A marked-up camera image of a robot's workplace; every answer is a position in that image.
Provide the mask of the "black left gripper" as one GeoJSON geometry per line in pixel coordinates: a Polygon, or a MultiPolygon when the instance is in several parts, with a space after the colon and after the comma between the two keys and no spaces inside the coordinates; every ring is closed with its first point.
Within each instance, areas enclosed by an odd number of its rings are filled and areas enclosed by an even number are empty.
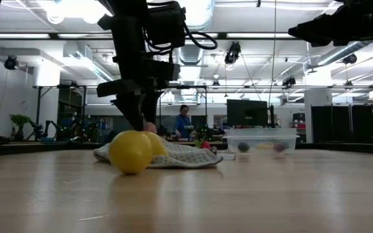
{"type": "Polygon", "coordinates": [[[145,97],[135,94],[168,87],[170,82],[178,79],[180,65],[150,58],[121,59],[118,56],[113,57],[113,61],[119,65],[120,79],[100,83],[96,88],[97,96],[116,95],[111,103],[134,130],[143,131],[143,116],[146,122],[156,123],[157,103],[162,92],[148,93],[145,97]]]}

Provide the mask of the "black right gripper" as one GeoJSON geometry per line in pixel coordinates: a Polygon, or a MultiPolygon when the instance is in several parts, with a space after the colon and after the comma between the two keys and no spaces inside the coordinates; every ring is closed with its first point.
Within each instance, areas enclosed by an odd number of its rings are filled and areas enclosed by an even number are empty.
{"type": "Polygon", "coordinates": [[[322,14],[288,29],[288,34],[312,45],[347,45],[373,41],[373,0],[343,0],[333,16],[322,14]]]}

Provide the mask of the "round yellow lemon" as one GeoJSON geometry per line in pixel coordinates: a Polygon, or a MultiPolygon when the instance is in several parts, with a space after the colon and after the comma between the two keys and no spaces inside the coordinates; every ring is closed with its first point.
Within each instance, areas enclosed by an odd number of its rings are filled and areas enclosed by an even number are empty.
{"type": "Polygon", "coordinates": [[[153,156],[167,155],[167,150],[165,148],[164,142],[159,135],[149,131],[143,131],[142,133],[150,140],[153,156]]]}

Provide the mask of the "pointed yellow lemon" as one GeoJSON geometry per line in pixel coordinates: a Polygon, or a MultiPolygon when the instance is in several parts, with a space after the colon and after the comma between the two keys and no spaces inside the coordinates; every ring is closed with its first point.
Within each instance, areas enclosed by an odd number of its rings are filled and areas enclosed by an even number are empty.
{"type": "Polygon", "coordinates": [[[152,159],[150,139],[140,131],[123,131],[110,143],[109,159],[123,174],[142,172],[152,159]]]}

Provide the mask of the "clear plastic tupperware container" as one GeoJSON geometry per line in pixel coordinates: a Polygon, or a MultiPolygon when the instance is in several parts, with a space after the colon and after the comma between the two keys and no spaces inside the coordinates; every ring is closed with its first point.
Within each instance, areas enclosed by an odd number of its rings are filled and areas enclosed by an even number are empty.
{"type": "Polygon", "coordinates": [[[286,150],[280,153],[293,151],[299,136],[295,128],[247,128],[247,129],[228,129],[225,131],[223,139],[226,140],[228,150],[234,153],[241,153],[237,149],[239,142],[246,142],[250,149],[248,154],[258,152],[277,153],[272,150],[258,150],[255,146],[260,142],[272,142],[274,144],[284,144],[286,150]]]}

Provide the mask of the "person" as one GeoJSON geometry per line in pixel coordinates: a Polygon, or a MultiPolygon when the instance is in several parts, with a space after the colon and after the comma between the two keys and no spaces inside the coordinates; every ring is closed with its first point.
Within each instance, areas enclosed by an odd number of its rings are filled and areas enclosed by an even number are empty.
{"type": "Polygon", "coordinates": [[[175,118],[174,132],[179,139],[190,139],[191,121],[188,116],[189,107],[185,104],[181,105],[179,114],[175,118]]]}

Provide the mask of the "grey-blue waffle towel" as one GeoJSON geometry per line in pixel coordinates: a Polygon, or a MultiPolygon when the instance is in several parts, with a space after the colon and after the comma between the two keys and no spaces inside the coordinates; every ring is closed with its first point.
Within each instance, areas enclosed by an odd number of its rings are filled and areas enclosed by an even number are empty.
{"type": "MultiPolygon", "coordinates": [[[[211,149],[199,149],[182,144],[173,144],[162,139],[167,155],[153,156],[147,168],[206,168],[220,163],[223,159],[219,158],[211,149]]],[[[110,143],[95,149],[93,155],[102,162],[109,162],[110,143]]]]}

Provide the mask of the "background shelf unit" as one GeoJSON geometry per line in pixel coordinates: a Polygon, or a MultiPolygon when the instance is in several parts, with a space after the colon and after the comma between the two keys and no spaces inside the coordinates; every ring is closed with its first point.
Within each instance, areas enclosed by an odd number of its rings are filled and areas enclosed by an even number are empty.
{"type": "Polygon", "coordinates": [[[296,129],[297,135],[299,138],[297,139],[297,143],[305,143],[306,142],[306,120],[304,113],[294,113],[293,114],[293,121],[291,122],[290,126],[296,129]]]}

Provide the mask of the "black room partition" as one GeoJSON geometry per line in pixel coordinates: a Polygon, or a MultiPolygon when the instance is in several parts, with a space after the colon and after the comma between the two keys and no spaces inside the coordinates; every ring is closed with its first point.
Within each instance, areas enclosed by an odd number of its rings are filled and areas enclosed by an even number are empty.
{"type": "Polygon", "coordinates": [[[373,105],[311,107],[314,143],[372,143],[373,105]]]}

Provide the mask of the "black computer monitor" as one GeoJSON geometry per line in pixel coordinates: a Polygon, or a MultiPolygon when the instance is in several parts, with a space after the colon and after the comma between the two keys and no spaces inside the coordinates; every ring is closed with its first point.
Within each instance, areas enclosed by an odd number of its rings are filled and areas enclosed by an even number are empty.
{"type": "Polygon", "coordinates": [[[267,126],[267,102],[227,100],[228,126],[267,126]]]}

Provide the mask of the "green background plant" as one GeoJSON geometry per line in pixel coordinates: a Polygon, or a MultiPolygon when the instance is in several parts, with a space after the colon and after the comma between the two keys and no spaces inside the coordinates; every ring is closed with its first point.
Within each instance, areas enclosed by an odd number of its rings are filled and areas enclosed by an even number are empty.
{"type": "Polygon", "coordinates": [[[28,124],[31,119],[25,115],[10,115],[12,123],[17,127],[16,133],[14,134],[14,140],[21,141],[24,138],[23,127],[28,124]]]}

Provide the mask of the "black background gantry frame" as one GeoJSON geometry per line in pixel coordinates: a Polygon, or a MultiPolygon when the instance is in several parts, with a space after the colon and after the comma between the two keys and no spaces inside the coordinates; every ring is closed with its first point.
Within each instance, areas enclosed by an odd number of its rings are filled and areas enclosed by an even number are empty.
{"type": "Polygon", "coordinates": [[[207,86],[172,85],[162,92],[157,102],[157,127],[164,126],[171,131],[182,105],[189,108],[187,116],[195,128],[208,125],[207,86]]]}

